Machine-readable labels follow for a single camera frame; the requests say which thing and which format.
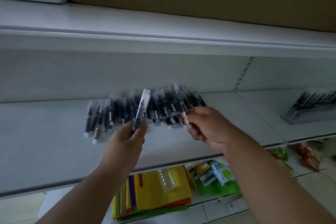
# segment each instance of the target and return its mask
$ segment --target plastic water bottle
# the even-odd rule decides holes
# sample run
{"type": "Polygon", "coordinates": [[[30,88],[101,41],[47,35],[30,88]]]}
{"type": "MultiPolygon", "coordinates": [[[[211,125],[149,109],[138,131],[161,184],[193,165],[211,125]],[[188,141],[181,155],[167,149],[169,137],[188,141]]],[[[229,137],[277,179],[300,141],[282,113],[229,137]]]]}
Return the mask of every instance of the plastic water bottle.
{"type": "Polygon", "coordinates": [[[171,177],[169,169],[160,169],[157,171],[162,188],[165,192],[169,192],[175,188],[175,182],[171,177]]]}

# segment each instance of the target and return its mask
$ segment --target left hand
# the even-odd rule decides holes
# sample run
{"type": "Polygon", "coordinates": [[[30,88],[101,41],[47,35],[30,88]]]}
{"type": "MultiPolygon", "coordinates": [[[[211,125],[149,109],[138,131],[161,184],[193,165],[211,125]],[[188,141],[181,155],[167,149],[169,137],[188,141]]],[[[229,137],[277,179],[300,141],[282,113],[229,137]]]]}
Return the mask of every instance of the left hand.
{"type": "Polygon", "coordinates": [[[128,122],[113,133],[99,164],[107,174],[114,175],[114,179],[120,179],[120,183],[123,183],[135,168],[145,142],[147,124],[141,123],[131,136],[133,124],[134,122],[128,122]]]}

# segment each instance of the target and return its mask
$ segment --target floor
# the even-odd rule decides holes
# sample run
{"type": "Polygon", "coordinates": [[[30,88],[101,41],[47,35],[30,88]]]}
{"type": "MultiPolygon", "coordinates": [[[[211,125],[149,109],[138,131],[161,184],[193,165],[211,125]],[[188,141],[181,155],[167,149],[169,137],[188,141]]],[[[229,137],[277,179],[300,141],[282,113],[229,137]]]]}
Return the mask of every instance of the floor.
{"type": "MultiPolygon", "coordinates": [[[[336,163],[328,169],[297,178],[297,181],[336,217],[336,163]]],[[[0,200],[0,224],[33,224],[37,221],[45,194],[37,193],[0,200]]],[[[255,224],[250,212],[214,222],[216,224],[255,224]]]]}

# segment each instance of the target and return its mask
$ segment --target hand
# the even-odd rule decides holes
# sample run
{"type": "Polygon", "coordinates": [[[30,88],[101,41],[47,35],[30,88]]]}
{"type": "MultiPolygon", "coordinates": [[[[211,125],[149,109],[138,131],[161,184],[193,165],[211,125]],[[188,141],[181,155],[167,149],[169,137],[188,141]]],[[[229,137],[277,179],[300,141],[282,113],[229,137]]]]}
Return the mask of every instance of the hand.
{"type": "Polygon", "coordinates": [[[145,142],[147,124],[141,123],[131,136],[133,124],[134,122],[128,122],[113,133],[99,164],[105,172],[111,173],[114,179],[120,178],[120,183],[123,183],[135,168],[145,142]]]}
{"type": "Polygon", "coordinates": [[[224,142],[241,132],[212,107],[200,106],[188,110],[187,120],[192,125],[188,132],[195,140],[201,140],[211,149],[223,154],[226,150],[224,142]]]}

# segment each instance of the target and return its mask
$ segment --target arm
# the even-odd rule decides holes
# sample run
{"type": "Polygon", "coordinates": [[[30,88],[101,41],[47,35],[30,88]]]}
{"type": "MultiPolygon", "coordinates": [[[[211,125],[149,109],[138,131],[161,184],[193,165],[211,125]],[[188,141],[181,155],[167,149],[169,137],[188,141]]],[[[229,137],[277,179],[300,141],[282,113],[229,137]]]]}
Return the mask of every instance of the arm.
{"type": "Polygon", "coordinates": [[[133,136],[133,122],[117,130],[98,167],[51,208],[37,224],[100,224],[113,196],[138,162],[147,125],[133,136]]]}
{"type": "Polygon", "coordinates": [[[187,119],[195,140],[224,154],[257,223],[336,223],[263,147],[218,111],[196,107],[187,119]]]}

